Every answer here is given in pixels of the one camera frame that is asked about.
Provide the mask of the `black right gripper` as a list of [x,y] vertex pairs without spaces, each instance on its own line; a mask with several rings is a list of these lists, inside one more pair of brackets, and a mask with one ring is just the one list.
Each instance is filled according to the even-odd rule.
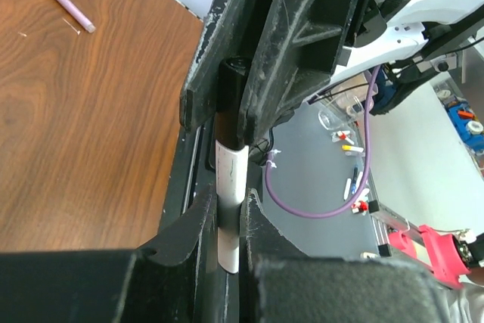
[[247,144],[260,139],[329,83],[339,56],[347,67],[353,48],[379,38],[384,1],[272,0],[240,103],[238,136]]

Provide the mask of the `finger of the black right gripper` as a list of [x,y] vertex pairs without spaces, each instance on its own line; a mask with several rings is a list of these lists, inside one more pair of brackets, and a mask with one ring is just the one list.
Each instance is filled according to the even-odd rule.
[[179,120],[193,132],[216,112],[219,65],[253,58],[272,0],[213,0],[180,94]]

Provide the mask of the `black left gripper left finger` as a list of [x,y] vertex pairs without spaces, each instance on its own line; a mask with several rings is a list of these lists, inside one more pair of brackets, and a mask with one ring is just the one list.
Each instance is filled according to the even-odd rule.
[[131,250],[4,253],[3,322],[216,322],[216,193]]

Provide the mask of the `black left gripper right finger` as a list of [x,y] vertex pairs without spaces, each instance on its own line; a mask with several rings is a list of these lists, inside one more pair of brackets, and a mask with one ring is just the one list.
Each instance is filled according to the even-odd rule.
[[423,267],[394,258],[310,257],[262,211],[241,207],[241,322],[447,322],[441,288]]

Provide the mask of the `small black pen cap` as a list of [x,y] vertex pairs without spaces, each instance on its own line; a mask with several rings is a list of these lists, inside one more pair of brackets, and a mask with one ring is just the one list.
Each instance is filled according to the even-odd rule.
[[226,58],[219,65],[214,135],[219,143],[234,151],[244,147],[237,136],[237,124],[250,65],[250,59],[245,57]]

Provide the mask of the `white marker with black end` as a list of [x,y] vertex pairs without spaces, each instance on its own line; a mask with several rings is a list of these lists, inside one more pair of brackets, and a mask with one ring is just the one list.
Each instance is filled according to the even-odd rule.
[[249,148],[239,151],[216,142],[217,244],[219,265],[239,272],[240,208],[247,191]]

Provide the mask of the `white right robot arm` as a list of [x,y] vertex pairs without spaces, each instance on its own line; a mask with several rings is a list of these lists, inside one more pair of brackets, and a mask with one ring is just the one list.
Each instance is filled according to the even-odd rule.
[[181,89],[181,125],[218,111],[222,67],[245,60],[236,111],[251,144],[287,110],[372,67],[450,52],[483,25],[483,0],[213,0]]

